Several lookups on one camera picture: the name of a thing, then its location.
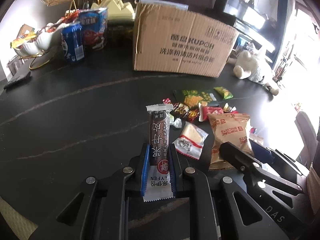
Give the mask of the brown haw roll snack bar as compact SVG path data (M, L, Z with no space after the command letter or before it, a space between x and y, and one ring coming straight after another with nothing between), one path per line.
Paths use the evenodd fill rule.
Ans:
M149 164L143 200L154 202L173 197L168 160L170 112L173 105L149 105L146 110L149 114Z

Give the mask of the green cracker packet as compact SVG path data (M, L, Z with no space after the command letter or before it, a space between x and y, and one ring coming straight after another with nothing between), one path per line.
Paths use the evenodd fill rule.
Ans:
M199 106L199 103L204 107L218 107L220 105L217 98L217 92L213 89L184 89L174 90L173 93L177 102L183 103L191 109L197 108Z

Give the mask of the orange biscuit packet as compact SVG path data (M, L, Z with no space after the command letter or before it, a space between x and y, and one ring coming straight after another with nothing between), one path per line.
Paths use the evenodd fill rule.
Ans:
M248 114L212 113L207 116L214 135L209 170L224 170L232 167L220 154L220 146L224 142L231 142L243 152L254 156L251 143L249 142L251 124Z

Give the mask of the white red cake packet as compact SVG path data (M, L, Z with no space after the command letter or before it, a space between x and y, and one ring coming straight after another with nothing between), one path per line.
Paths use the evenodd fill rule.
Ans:
M207 137L207 132L186 121L180 136L173 144L178 153L199 160Z

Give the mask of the red snack packet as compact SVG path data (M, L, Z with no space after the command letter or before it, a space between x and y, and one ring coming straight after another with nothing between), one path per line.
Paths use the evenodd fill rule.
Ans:
M221 107L203 106L199 103L199 122L204 122L208 119L208 114L223 114L224 111Z

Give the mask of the small green candy packet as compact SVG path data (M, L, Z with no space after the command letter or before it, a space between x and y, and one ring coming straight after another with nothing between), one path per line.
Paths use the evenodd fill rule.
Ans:
M214 87L214 90L218 92L224 100L233 98L233 94L225 87Z

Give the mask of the dark red candy wrapper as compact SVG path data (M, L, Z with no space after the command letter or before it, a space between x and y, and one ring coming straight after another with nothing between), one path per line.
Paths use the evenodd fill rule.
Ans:
M190 108L187 105L178 102L174 104L174 108L171 111L171 114L176 118L183 119L188 116L189 111L190 111Z

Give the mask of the white plush sheep toy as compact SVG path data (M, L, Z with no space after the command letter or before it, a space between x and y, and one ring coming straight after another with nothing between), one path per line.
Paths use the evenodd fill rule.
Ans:
M264 59L243 50L237 58L229 57L227 63L233 66L233 73L238 79L260 84L273 96L279 94L279 89L272 84L273 71Z

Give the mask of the brown cardboard box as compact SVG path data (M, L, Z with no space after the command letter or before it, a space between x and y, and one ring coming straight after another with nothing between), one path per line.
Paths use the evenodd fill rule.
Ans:
M232 26L196 12L138 3L133 69L219 77L238 36Z

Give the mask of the black remote control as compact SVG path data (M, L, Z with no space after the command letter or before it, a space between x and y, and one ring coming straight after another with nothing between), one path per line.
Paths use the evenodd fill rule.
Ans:
M27 73L25 73L23 75L19 75L19 76L13 77L10 81L8 81L6 83L6 85L3 87L3 89L4 90L9 89L14 85L29 79L30 76L31 76L31 72L27 72Z

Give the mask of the blue soda can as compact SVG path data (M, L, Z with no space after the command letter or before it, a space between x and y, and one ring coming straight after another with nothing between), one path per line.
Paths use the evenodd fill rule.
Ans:
M82 25L79 21L63 28L61 31L61 45L64 57L69 64L75 64L85 57Z

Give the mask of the white shell bowl lower tier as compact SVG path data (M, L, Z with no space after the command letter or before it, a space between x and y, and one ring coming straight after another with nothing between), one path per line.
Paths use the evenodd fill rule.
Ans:
M61 31L70 25L71 23L63 22L62 19L55 24L48 23L37 32L20 35L10 42L10 48L20 57L44 54L61 42Z

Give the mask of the blue snack box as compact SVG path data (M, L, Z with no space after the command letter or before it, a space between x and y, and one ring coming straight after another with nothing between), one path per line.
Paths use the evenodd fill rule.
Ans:
M80 10L79 19L86 49L103 49L106 44L107 8Z

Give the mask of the cream mountain shaped ornament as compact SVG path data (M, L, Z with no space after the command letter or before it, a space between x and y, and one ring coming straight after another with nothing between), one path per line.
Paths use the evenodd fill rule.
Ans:
M91 9L107 9L108 21L134 21L135 11L130 2L123 3L122 0L101 0L93 3Z

